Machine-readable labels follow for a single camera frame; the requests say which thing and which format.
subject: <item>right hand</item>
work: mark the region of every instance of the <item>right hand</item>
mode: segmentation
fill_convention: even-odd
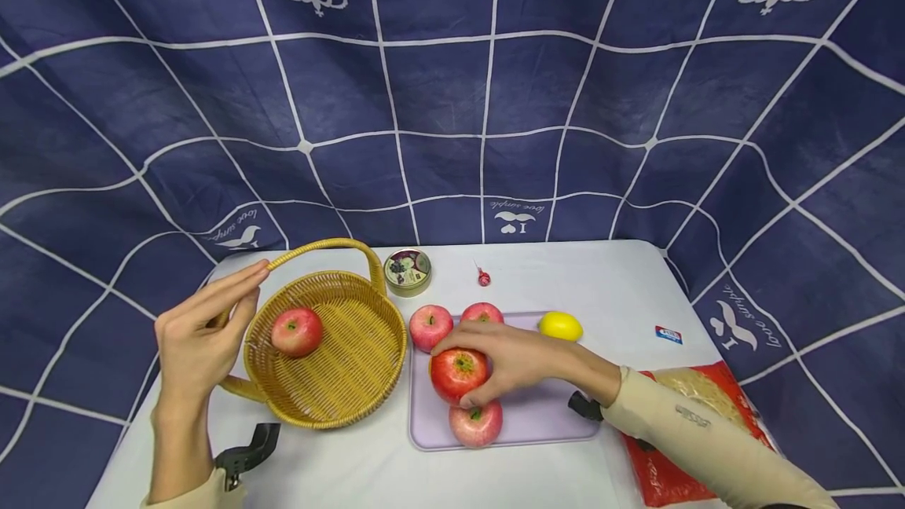
[[[493,360],[493,375],[478,389],[465,394],[460,407],[485,405],[507,392],[561,378],[576,359],[577,344],[540,332],[498,323],[459,323],[431,350],[435,356],[450,348],[471,348]]]

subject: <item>red apple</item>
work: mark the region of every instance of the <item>red apple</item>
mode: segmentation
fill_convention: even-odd
[[[409,320],[412,342],[422,352],[431,350],[453,329],[453,315],[439,305],[425,305]]]
[[[482,323],[504,323],[504,314],[489,302],[476,302],[462,313],[462,320],[480,320]]]
[[[487,382],[487,356],[465,348],[450,348],[431,358],[427,371],[434,390],[443,401],[459,405],[462,397]]]
[[[281,353],[302,358],[314,352],[324,337],[324,325],[309,308],[290,309],[273,323],[270,343]]]
[[[483,407],[450,407],[450,428],[456,440],[469,449],[482,449],[500,436],[504,407],[493,400]]]

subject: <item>yellow lemon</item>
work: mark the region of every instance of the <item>yellow lemon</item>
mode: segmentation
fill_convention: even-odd
[[[572,342],[576,342],[584,334],[584,329],[577,318],[572,317],[571,314],[560,313],[559,311],[550,311],[545,314],[540,319],[540,323],[537,323],[537,330],[542,335]]]

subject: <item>table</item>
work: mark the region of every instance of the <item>table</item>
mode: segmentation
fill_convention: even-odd
[[[377,248],[385,259],[397,248]],[[584,325],[582,343],[636,368],[711,364],[720,354],[659,251],[635,240],[425,247],[434,280],[421,295],[391,295],[407,320],[436,302],[453,312],[490,301],[504,313],[562,310]],[[213,279],[281,252],[236,255],[217,265]],[[477,284],[477,267],[493,277]],[[286,283],[323,269],[368,276],[364,255],[352,249],[304,254],[275,270],[261,303]],[[681,332],[683,344],[658,338],[654,326]],[[233,374],[245,376],[242,361]],[[89,508],[137,507],[147,493],[153,452],[150,412],[159,380],[148,392],[115,452]],[[211,398],[214,454],[245,445],[258,422],[275,421],[263,405],[217,389]],[[409,369],[381,408],[351,427],[311,431],[283,425],[274,454],[243,476],[245,507],[643,507],[621,439],[603,425],[586,442],[424,453],[412,447]],[[719,502],[695,507],[724,507]]]

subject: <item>red package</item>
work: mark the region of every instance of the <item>red package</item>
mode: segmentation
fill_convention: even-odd
[[[767,436],[757,426],[754,412],[725,362],[641,373],[693,401],[709,406],[770,447]],[[623,439],[635,468],[644,504],[648,507],[716,498],[714,492],[679,469],[659,450],[636,438],[623,435]]]

